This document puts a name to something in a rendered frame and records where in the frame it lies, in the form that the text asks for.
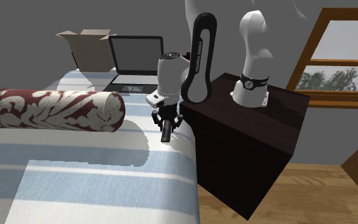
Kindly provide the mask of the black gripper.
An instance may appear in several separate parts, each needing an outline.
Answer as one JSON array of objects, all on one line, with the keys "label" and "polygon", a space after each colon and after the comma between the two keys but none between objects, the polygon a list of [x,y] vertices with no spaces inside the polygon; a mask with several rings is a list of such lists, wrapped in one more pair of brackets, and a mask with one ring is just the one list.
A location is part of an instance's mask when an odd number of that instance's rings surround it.
[{"label": "black gripper", "polygon": [[183,116],[177,113],[177,104],[162,106],[158,111],[153,111],[151,116],[162,133],[161,142],[169,143],[171,134],[183,121]]}]

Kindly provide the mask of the black open laptop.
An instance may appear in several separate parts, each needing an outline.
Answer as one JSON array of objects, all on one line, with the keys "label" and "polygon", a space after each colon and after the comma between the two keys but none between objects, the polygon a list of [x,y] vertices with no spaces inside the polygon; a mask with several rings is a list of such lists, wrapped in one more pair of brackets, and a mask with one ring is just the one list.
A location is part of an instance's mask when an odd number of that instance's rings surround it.
[{"label": "black open laptop", "polygon": [[164,54],[161,36],[109,37],[117,75],[104,89],[124,94],[150,94],[157,89],[158,60]]}]

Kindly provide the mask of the dark robot stand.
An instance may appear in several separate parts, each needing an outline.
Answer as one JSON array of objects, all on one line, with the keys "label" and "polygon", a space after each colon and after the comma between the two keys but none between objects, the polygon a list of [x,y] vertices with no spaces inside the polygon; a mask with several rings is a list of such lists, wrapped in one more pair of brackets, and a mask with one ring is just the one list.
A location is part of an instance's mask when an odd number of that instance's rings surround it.
[{"label": "dark robot stand", "polygon": [[230,95],[238,80],[222,74],[207,101],[179,111],[195,136],[198,184],[248,220],[294,155],[310,98],[269,85],[267,107],[246,108]]}]

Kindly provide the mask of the blue white striped bed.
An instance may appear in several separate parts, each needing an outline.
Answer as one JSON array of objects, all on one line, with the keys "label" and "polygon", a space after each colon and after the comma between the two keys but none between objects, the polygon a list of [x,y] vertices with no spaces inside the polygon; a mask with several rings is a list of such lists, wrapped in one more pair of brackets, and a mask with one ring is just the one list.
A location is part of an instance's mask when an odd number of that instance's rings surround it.
[{"label": "blue white striped bed", "polygon": [[[44,90],[105,92],[116,75],[74,70]],[[114,132],[0,129],[0,224],[200,224],[191,127],[163,143],[148,94],[116,93]]]}]

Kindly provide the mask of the open cardboard box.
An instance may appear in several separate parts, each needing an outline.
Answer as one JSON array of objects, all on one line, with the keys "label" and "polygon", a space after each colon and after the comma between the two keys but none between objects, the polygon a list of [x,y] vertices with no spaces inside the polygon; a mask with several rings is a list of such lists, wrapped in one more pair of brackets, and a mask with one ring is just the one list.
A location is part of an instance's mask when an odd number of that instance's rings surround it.
[{"label": "open cardboard box", "polygon": [[114,67],[109,37],[110,29],[83,29],[79,34],[64,31],[57,36],[67,40],[81,72],[107,73]]}]

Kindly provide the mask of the red white patterned bolster pillow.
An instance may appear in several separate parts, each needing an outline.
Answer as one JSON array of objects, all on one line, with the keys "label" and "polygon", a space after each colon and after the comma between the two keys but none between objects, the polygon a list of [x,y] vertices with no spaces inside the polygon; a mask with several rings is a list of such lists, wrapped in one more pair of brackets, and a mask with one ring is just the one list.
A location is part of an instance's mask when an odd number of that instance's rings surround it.
[{"label": "red white patterned bolster pillow", "polygon": [[114,132],[124,118],[116,92],[0,88],[0,129]]}]

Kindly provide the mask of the wooden framed window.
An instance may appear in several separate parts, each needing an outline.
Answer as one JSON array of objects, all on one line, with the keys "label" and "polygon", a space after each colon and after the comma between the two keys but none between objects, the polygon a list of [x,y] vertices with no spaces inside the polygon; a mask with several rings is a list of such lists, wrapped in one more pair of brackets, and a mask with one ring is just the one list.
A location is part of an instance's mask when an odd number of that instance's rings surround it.
[{"label": "wooden framed window", "polygon": [[[287,90],[295,90],[306,66],[358,67],[358,60],[312,58],[329,22],[332,20],[358,20],[358,8],[323,8],[321,10],[286,86]],[[356,91],[299,90],[298,93],[310,96],[308,103],[310,108],[358,109],[358,92]]]}]

